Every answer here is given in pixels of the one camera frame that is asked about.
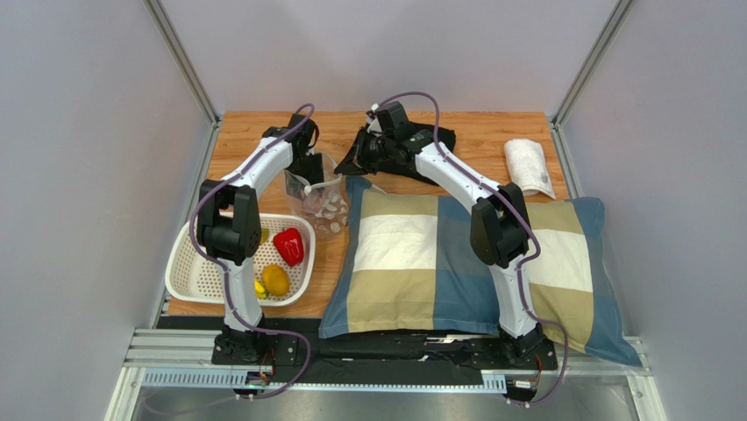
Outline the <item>yellow fake bananas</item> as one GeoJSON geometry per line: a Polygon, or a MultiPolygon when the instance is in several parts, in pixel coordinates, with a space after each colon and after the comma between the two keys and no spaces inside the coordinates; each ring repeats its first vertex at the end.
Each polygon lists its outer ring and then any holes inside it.
{"type": "MultiPolygon", "coordinates": [[[[264,245],[269,238],[269,230],[267,228],[262,227],[260,230],[260,246],[264,245]]],[[[255,293],[256,296],[260,300],[268,299],[269,292],[267,291],[267,287],[264,284],[264,281],[261,279],[261,273],[264,270],[265,262],[262,258],[260,258],[259,262],[255,264],[256,268],[254,270],[255,278],[254,278],[254,286],[255,286],[255,293]]]]}

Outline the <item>red fake fruit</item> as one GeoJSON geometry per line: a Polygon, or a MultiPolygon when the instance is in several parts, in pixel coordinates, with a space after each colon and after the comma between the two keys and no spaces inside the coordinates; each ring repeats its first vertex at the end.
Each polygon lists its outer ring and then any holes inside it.
{"type": "Polygon", "coordinates": [[[296,228],[288,228],[273,237],[273,244],[289,267],[301,264],[305,257],[301,233],[296,228]]]}

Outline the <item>clear zip top bag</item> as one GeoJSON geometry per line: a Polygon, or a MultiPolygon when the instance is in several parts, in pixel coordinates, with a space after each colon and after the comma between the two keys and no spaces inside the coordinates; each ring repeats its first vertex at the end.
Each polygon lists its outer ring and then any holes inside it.
{"type": "Polygon", "coordinates": [[[344,177],[336,175],[337,163],[326,153],[323,156],[324,181],[306,190],[286,190],[286,198],[294,215],[305,219],[318,239],[331,239],[347,226],[350,204],[344,192],[344,177]]]}

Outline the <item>orange fake mango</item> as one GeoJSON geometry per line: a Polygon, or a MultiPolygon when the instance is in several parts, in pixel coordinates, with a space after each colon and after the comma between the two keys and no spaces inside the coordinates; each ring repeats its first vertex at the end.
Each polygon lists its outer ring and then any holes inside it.
{"type": "Polygon", "coordinates": [[[290,291],[290,280],[286,270],[276,264],[264,267],[261,282],[272,296],[285,296],[290,291]]]}

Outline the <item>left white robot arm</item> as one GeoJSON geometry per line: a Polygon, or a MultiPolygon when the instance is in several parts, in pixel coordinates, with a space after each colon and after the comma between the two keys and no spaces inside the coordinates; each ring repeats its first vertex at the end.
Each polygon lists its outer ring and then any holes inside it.
{"type": "Polygon", "coordinates": [[[206,180],[189,217],[188,234],[195,250],[224,271],[224,327],[216,346],[232,356],[255,362],[267,352],[269,335],[292,332],[259,327],[262,310],[245,282],[254,278],[253,256],[260,245],[259,198],[284,169],[313,149],[318,127],[312,104],[297,110],[286,127],[271,127],[249,157],[219,181],[206,180]]]}

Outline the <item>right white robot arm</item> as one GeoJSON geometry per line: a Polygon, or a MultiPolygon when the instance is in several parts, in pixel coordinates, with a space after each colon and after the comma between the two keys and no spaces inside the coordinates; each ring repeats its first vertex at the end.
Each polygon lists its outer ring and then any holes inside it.
{"type": "Polygon", "coordinates": [[[454,197],[470,214],[470,246],[493,278],[506,352],[524,358],[545,339],[533,310],[525,264],[541,254],[522,190],[468,167],[439,138],[440,123],[417,128],[391,96],[366,114],[338,175],[375,175],[384,163],[417,172],[454,197]]]}

